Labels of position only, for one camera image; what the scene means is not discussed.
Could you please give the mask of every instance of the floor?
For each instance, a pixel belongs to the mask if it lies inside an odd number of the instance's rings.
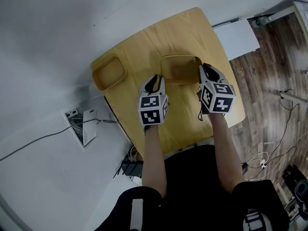
[[[308,47],[295,14],[254,29],[254,33],[260,49],[231,61],[246,113],[245,120],[231,128],[242,162],[247,162],[258,152],[267,151],[270,155],[279,144],[290,114],[280,105],[280,91],[293,89],[295,95],[308,98]],[[291,108],[290,101],[281,102]],[[306,131],[307,108],[298,105],[292,111],[283,141],[271,159],[286,152]],[[245,178],[251,179],[260,172],[256,177],[259,179],[274,169],[262,179],[270,179],[274,185],[279,182],[291,197],[283,183],[282,172],[292,162],[308,176],[307,145],[307,137],[303,136],[295,144],[296,149],[290,150],[277,166],[281,157],[271,161],[262,172],[260,168],[252,168],[258,167],[259,161],[250,163]]]

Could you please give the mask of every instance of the black and white cube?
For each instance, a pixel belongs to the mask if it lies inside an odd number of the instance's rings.
[[[149,95],[139,97],[138,113],[143,126],[164,123],[168,113],[168,96]]]
[[[200,84],[201,101],[210,113],[229,113],[232,109],[235,92],[232,85],[216,82]]]

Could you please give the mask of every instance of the black shirt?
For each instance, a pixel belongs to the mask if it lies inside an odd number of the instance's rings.
[[[243,230],[249,210],[265,214],[272,229],[288,230],[289,222],[270,180],[242,182],[232,194],[222,188],[215,148],[205,145],[165,160],[167,194],[136,187],[125,191],[110,216],[97,228],[128,231],[132,199],[143,199],[142,230]]]

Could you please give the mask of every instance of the wall socket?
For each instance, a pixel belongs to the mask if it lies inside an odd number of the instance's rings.
[[[79,114],[78,110],[77,109],[73,109],[73,110],[71,110],[69,112],[66,112],[65,116],[66,116],[66,118],[71,118],[71,117],[73,117],[75,115],[78,115],[78,114]]]

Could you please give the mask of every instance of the forearm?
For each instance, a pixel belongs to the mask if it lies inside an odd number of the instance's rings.
[[[227,122],[222,114],[209,114],[213,126],[218,176],[222,187],[229,193],[240,182],[243,172],[240,158],[233,144]]]
[[[164,198],[167,178],[158,125],[150,126],[145,134],[142,185],[156,189]]]

